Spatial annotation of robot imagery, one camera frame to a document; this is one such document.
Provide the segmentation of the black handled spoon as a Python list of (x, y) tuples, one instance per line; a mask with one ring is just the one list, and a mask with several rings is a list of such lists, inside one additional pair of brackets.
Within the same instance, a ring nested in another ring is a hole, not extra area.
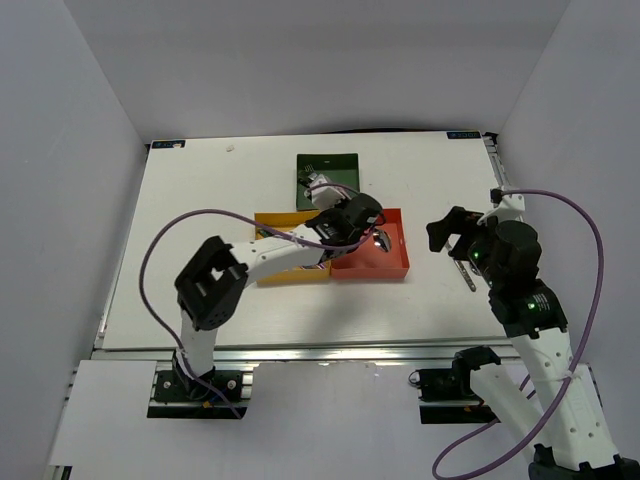
[(453, 247), (451, 246), (451, 244), (449, 242), (446, 242), (445, 247), (447, 249), (449, 257), (451, 258), (451, 260), (455, 264), (455, 266), (458, 269), (460, 275), (462, 276), (463, 280), (465, 281), (467, 287), (470, 289), (471, 292), (476, 292), (477, 291), (477, 286), (474, 283), (474, 281), (472, 280), (472, 278), (471, 278), (468, 270), (466, 269), (465, 265), (463, 264), (463, 262), (461, 260), (457, 260), (457, 259), (455, 259), (453, 257), (453, 255), (452, 255)]

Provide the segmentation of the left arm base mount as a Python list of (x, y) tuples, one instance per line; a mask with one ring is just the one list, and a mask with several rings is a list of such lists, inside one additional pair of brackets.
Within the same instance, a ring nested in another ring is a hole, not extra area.
[(149, 419), (239, 420), (248, 409), (253, 371), (248, 367), (217, 369), (209, 382), (236, 410), (209, 388), (195, 383), (187, 388), (169, 365), (156, 369), (146, 416)]

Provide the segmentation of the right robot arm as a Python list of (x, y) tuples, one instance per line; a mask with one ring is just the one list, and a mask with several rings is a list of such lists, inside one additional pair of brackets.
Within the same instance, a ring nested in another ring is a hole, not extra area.
[(454, 207), (426, 227), (429, 248), (468, 261), (489, 286), (491, 311), (527, 369), (537, 400), (511, 382), (489, 347), (456, 354), (447, 383), (461, 397), (481, 399), (517, 439), (532, 479), (636, 479), (639, 463), (621, 456), (601, 407), (572, 366), (568, 321), (556, 294), (540, 279), (537, 232), (516, 219)]

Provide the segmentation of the pink handled spoon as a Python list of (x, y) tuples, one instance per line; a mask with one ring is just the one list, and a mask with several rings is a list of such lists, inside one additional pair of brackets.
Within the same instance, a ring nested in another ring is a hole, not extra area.
[(391, 238), (386, 231), (382, 229), (375, 229), (372, 234), (372, 240), (374, 245), (384, 253), (390, 253), (392, 250)]

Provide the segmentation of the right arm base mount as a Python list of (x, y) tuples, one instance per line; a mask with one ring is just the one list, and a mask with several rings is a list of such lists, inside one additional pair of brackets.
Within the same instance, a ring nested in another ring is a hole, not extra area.
[(419, 395), (423, 425), (488, 424), (497, 417), (470, 385), (470, 375), (482, 366), (500, 365), (500, 357), (488, 346), (459, 351), (448, 368), (414, 370), (408, 383)]

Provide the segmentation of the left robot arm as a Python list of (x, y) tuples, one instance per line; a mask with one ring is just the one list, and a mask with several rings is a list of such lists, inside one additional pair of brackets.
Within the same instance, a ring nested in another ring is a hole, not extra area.
[(192, 400), (209, 392), (217, 331), (233, 316), (246, 287), (355, 251), (383, 217), (381, 204), (360, 193), (289, 232), (239, 244), (219, 236), (207, 239), (174, 282), (182, 324), (181, 346), (172, 363), (180, 391)]

